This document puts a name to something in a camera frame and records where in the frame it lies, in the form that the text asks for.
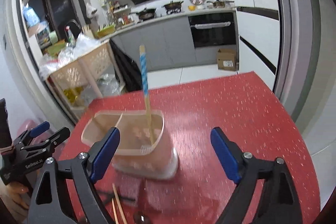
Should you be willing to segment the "left hand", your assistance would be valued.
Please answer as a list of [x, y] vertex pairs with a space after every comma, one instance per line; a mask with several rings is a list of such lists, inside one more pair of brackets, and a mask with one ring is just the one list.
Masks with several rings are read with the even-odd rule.
[[13, 203], [24, 208], [25, 210], [29, 209], [29, 206], [25, 203], [25, 201], [22, 198], [23, 194], [29, 192], [29, 188], [27, 188], [26, 186], [24, 186], [19, 182], [11, 182], [6, 186], [6, 190]]

